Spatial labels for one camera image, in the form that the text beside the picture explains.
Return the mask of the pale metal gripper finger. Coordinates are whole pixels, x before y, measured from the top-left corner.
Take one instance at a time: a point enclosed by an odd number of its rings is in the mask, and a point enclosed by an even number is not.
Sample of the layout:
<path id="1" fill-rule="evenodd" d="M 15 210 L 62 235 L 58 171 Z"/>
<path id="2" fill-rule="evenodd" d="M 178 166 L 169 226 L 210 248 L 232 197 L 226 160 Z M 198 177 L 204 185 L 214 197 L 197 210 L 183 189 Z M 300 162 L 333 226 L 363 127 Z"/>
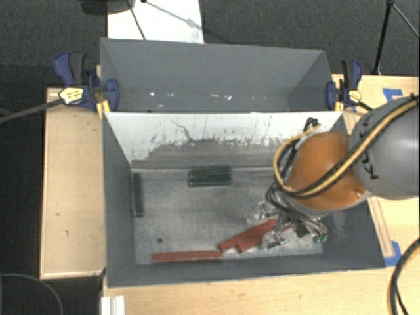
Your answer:
<path id="1" fill-rule="evenodd" d="M 281 245 L 285 245 L 288 242 L 289 240 L 284 237 L 282 232 L 274 230 L 267 232 L 262 237 L 262 248 L 265 250 L 269 250 Z"/>
<path id="2" fill-rule="evenodd" d="M 262 224 L 275 215 L 276 208 L 265 201 L 261 201 L 247 215 L 247 223 Z"/>

